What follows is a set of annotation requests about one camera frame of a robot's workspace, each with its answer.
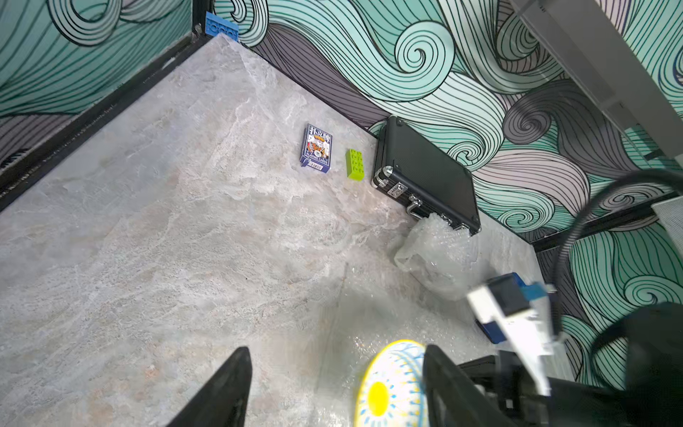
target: marble floor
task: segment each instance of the marble floor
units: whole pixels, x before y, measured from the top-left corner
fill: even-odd
[[[298,165],[307,122],[334,136],[328,174]],[[415,221],[346,177],[344,152],[367,171],[374,146],[209,42],[0,212],[0,425],[163,426],[246,345],[248,426],[347,426],[389,340],[491,353],[466,307],[393,265]],[[541,280],[530,246],[482,223],[480,279]]]

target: blue lego brick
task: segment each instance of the blue lego brick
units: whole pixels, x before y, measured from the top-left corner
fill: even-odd
[[[212,13],[206,12],[206,24],[204,25],[204,31],[212,37],[218,35],[218,33],[223,33],[231,39],[239,42],[240,27],[235,23],[216,16]]]

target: green lego brick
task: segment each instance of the green lego brick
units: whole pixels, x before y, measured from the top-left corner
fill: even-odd
[[[363,171],[363,153],[356,150],[346,152],[346,175],[352,180],[362,181],[365,177]]]

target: wave pattern wallpaper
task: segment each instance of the wave pattern wallpaper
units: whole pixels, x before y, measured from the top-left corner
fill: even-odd
[[[191,27],[191,0],[1,0],[0,162],[50,137]]]
[[[544,276],[555,249],[538,254]],[[683,262],[664,227],[632,223],[580,239],[572,248],[562,287],[567,353],[575,378],[599,385],[588,366],[590,345],[598,333],[644,305],[683,303]],[[624,382],[626,342],[616,341],[596,358],[605,379]]]
[[[673,106],[683,108],[678,1],[597,0]],[[638,128],[621,135],[504,0],[217,0],[240,41],[370,132],[403,117],[472,172],[479,207],[529,241],[566,229],[630,171],[679,169]],[[666,193],[624,189],[599,217]],[[554,252],[538,254],[547,275]],[[641,305],[683,299],[683,263],[656,217],[580,240],[564,280],[566,348],[594,384],[587,349]],[[624,343],[600,356],[621,385]]]
[[[683,119],[683,2],[596,1]]]
[[[359,126],[377,133],[388,115],[404,118],[473,172],[483,211],[527,240],[566,229],[625,173],[677,167],[646,161],[656,144],[621,135],[507,1],[217,0],[215,12]],[[595,216],[666,191],[624,189]]]

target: yellow and white plate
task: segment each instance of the yellow and white plate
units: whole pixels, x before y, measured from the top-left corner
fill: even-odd
[[[355,427],[428,427],[422,390],[425,347],[400,340],[375,356],[361,383]]]

